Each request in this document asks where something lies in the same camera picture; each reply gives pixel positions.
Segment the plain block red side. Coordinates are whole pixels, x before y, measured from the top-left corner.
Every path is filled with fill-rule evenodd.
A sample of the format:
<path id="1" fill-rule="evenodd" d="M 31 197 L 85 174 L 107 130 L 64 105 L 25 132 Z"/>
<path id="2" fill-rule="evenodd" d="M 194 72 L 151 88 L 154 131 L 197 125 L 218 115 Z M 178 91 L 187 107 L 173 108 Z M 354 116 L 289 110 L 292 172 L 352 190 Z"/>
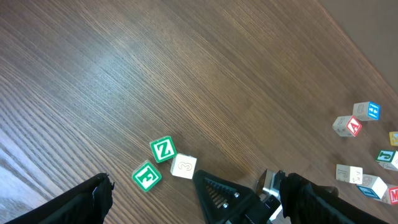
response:
<path id="1" fill-rule="evenodd" d="M 346 166 L 342 164 L 336 165 L 335 172 L 336 180 L 347 182 L 351 184 L 359 184 L 363 183 L 363 168 L 355 167 L 355 166 Z"/>

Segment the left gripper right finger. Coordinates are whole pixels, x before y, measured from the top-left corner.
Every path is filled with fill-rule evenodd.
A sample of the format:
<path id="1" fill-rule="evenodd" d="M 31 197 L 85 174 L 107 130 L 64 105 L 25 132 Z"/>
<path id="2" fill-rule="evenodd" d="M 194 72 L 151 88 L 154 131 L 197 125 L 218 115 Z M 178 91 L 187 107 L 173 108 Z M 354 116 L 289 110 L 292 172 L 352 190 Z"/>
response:
<path id="1" fill-rule="evenodd" d="M 314 184 L 296 173 L 281 178 L 279 194 L 283 216 L 291 223 L 385 223 L 339 198 L 336 187 Z"/>

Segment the green E block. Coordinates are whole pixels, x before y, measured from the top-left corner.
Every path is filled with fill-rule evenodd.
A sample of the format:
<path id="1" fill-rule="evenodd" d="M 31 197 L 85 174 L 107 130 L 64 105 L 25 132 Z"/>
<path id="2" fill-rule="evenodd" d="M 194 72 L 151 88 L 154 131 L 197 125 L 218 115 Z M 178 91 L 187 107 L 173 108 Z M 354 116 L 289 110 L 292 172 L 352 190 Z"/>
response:
<path id="1" fill-rule="evenodd" d="M 131 178 L 141 190 L 148 192 L 161 181 L 162 175 L 150 160 L 146 160 L 132 172 Z"/>

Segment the yellow 3 block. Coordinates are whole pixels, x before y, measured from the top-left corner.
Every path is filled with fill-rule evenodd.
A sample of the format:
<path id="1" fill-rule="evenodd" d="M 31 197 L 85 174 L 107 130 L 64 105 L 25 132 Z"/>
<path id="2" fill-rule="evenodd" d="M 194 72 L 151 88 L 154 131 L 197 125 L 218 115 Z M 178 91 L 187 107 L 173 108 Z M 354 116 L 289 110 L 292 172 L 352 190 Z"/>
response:
<path id="1" fill-rule="evenodd" d="M 172 160 L 170 173 L 176 177 L 192 179 L 196 163 L 196 157 L 178 153 Z"/>

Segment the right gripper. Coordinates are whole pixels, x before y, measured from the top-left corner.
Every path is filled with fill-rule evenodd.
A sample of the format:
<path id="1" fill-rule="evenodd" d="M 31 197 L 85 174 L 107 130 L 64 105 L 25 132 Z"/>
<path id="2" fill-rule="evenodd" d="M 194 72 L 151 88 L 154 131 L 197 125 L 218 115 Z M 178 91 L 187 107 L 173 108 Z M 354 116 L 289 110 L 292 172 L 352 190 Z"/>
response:
<path id="1" fill-rule="evenodd" d="M 204 170 L 192 180 L 206 223 L 266 224 L 281 206 L 273 195 L 261 200 L 252 189 Z"/>

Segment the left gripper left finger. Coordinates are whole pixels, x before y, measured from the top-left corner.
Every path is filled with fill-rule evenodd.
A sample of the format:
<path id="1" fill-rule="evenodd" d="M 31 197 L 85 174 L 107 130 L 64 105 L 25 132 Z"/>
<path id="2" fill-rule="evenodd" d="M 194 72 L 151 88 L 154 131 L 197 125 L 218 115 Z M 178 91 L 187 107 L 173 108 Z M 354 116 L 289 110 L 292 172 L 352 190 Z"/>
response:
<path id="1" fill-rule="evenodd" d="M 8 224 L 102 224 L 113 205 L 113 190 L 109 175 L 99 173 Z"/>

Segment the red A block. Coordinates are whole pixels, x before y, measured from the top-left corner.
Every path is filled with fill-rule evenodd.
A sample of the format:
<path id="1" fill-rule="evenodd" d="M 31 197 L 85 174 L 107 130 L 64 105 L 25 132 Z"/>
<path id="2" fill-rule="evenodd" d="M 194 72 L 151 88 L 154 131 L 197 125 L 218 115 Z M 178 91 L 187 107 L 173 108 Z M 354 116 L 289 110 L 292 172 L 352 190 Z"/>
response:
<path id="1" fill-rule="evenodd" d="M 356 137 L 362 124 L 353 116 L 339 116 L 332 124 L 332 128 L 341 137 Z"/>

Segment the green Z block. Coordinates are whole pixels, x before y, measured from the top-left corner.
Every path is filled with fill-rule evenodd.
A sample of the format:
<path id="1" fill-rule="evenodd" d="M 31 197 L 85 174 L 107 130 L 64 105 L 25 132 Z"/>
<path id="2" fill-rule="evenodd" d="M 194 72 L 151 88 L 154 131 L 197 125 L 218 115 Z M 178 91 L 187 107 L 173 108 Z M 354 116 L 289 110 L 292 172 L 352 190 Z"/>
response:
<path id="1" fill-rule="evenodd" d="M 156 163 L 167 161 L 177 155 L 171 136 L 164 136 L 150 142 Z"/>

